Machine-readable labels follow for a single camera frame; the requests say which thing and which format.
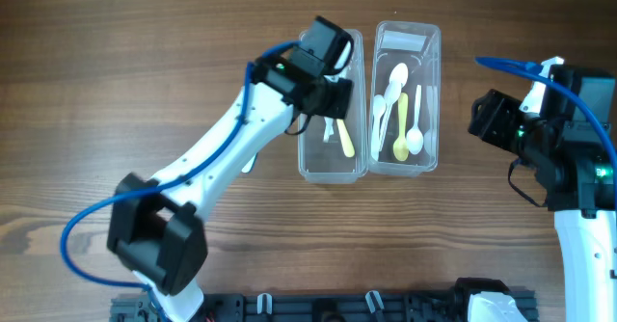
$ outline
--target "wooden surface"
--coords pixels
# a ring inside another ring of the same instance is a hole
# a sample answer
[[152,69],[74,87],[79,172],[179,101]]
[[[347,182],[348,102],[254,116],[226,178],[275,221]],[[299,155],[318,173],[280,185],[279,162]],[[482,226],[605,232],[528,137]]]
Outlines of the wooden surface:
[[[490,88],[523,98],[529,83],[473,57],[559,54],[615,72],[615,0],[0,0],[0,321],[105,321],[121,292],[63,266],[66,221],[127,173],[175,160],[236,97],[246,61],[317,14],[362,32],[369,85],[380,21],[442,29],[439,166],[311,185],[297,139],[278,138],[206,225],[206,291],[404,290],[480,276],[536,290],[542,321],[563,321],[552,215],[510,189],[511,154],[467,133],[476,98]],[[515,180],[544,196],[531,173]],[[87,219],[70,250],[91,272],[132,280],[105,249],[108,221],[109,210]]]

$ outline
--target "brown wood grain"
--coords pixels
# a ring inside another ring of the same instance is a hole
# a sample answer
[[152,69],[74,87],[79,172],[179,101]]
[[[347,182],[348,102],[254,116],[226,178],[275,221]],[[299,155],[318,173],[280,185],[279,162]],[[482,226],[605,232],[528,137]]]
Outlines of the brown wood grain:
[[[278,138],[206,225],[207,292],[358,293],[481,276],[536,290],[542,321],[563,321],[552,215],[510,189],[512,155],[467,133],[476,98],[490,88],[522,98],[529,83],[473,57],[559,54],[615,72],[615,0],[0,0],[0,321],[105,321],[121,292],[63,267],[66,221],[127,173],[176,159],[236,97],[246,61],[317,14],[362,32],[368,85],[380,21],[440,26],[439,166],[311,185],[296,138]],[[543,197],[530,172],[515,180]],[[92,272],[132,280],[105,249],[108,222],[109,210],[88,218],[70,250]]]

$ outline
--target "clear plastic container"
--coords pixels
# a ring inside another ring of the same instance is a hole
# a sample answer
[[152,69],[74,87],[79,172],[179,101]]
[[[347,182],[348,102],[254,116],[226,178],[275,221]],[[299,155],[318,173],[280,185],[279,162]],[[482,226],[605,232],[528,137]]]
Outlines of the clear plastic container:
[[414,125],[416,87],[421,86],[421,102],[418,128],[423,136],[423,147],[419,154],[409,154],[405,161],[394,157],[393,145],[398,138],[398,102],[394,103],[389,116],[384,145],[375,157],[372,143],[368,140],[368,169],[377,174],[417,176],[433,171],[437,167],[440,128],[440,91],[442,65],[442,33],[431,24],[384,21],[377,26],[373,79],[370,97],[369,136],[372,138],[374,117],[373,98],[384,95],[389,76],[396,65],[405,63],[409,71],[402,93],[409,96],[409,107],[405,133]]
[[[346,30],[354,39],[354,54],[347,67],[345,78],[354,83],[352,98],[344,120],[345,127],[354,145],[356,154],[344,155],[339,129],[334,120],[334,134],[324,143],[326,123],[324,118],[315,116],[310,120],[307,131],[298,138],[298,169],[311,183],[353,183],[367,171],[367,130],[366,130],[366,88],[364,85],[364,55],[362,34],[353,29]],[[298,128],[306,117],[298,119]]]

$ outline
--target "blue cable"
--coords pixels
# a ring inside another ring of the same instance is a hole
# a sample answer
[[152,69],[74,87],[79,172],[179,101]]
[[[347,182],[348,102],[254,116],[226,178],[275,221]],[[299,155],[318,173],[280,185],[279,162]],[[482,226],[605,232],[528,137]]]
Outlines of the blue cable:
[[[290,41],[290,42],[285,42],[282,43],[278,46],[272,47],[269,50],[267,50],[262,56],[263,57],[267,57],[270,56],[272,54],[275,53],[283,53],[285,50],[291,48],[294,45],[297,45],[298,42],[297,41]],[[131,191],[131,192],[126,192],[126,193],[122,193],[119,195],[115,195],[114,197],[111,197],[109,199],[106,199],[104,201],[99,201],[97,203],[95,203],[94,205],[82,210],[81,212],[79,212],[77,215],[75,215],[72,219],[70,219],[67,222],[67,225],[65,226],[65,228],[62,231],[62,236],[60,237],[60,255],[62,257],[62,260],[64,261],[65,265],[67,266],[67,268],[73,272],[73,274],[88,280],[90,282],[94,282],[94,283],[99,283],[99,284],[104,284],[104,285],[109,285],[109,286],[115,286],[115,287],[132,287],[132,288],[142,288],[144,289],[146,292],[151,291],[151,288],[144,283],[139,283],[139,282],[121,282],[121,281],[114,281],[114,280],[108,280],[108,279],[103,279],[103,278],[99,278],[96,277],[94,275],[88,274],[87,272],[83,271],[82,269],[80,269],[79,267],[77,267],[77,265],[73,262],[73,260],[70,258],[70,255],[68,254],[68,248],[67,248],[67,243],[68,243],[68,237],[70,236],[70,232],[72,231],[72,229],[81,221],[83,220],[86,216],[90,215],[93,212],[96,212],[97,210],[110,205],[114,202],[119,202],[119,201],[126,201],[129,199],[138,199],[138,198],[143,198],[145,196],[149,196],[152,194],[156,194],[156,193],[160,193],[166,189],[169,188],[174,188],[182,183],[184,183],[184,181],[191,179],[192,177],[194,177],[195,175],[201,173],[201,171],[203,171],[205,168],[207,168],[210,164],[212,164],[212,162],[214,162],[227,148],[228,146],[231,144],[231,142],[233,142],[233,140],[235,139],[235,137],[237,136],[238,132],[240,131],[242,125],[244,125],[244,120],[247,117],[248,114],[248,109],[249,109],[249,100],[250,100],[250,90],[251,90],[251,79],[252,79],[252,73],[253,73],[253,63],[252,62],[248,62],[247,63],[247,67],[246,67],[246,72],[244,74],[244,96],[243,96],[243,101],[242,101],[242,108],[240,110],[240,116],[238,117],[238,121],[236,122],[235,126],[233,127],[233,129],[231,130],[231,132],[229,133],[228,137],[223,141],[223,143],[221,144],[221,146],[219,148],[217,148],[216,151],[214,151],[214,153],[212,153],[211,156],[209,156],[206,160],[204,160],[203,162],[201,162],[197,167],[195,167],[193,170],[191,170],[188,174],[183,175],[183,176],[179,176],[177,179],[171,181],[171,182],[167,182],[167,183],[163,183],[161,185],[155,186],[155,187],[150,187],[150,188],[145,188],[142,190],[138,190],[138,191]],[[152,299],[153,297],[150,298],[150,300],[152,300],[152,302],[154,303],[154,306],[158,306],[158,302],[156,302],[155,299]],[[165,320],[165,315],[161,314],[162,313],[162,309],[159,311],[159,314],[161,315],[161,318]]]
[[613,168],[613,195],[614,195],[614,207],[617,212],[617,153],[615,152],[615,146],[610,141],[608,134],[602,128],[602,125],[594,115],[594,113],[589,109],[587,104],[585,104],[576,94],[572,93],[572,91],[568,90],[564,86],[549,80],[546,77],[540,76],[539,73],[542,71],[542,66],[533,63],[533,62],[521,62],[504,58],[496,58],[496,57],[476,57],[475,62],[481,66],[489,67],[495,70],[508,72],[520,77],[527,78],[532,81],[541,82],[547,87],[550,87],[562,95],[567,97],[570,101],[572,101],[580,112],[585,116],[585,118],[591,124],[591,127],[594,128],[594,131],[600,137],[600,141],[606,152],[608,153],[608,159],[610,160],[610,165]]

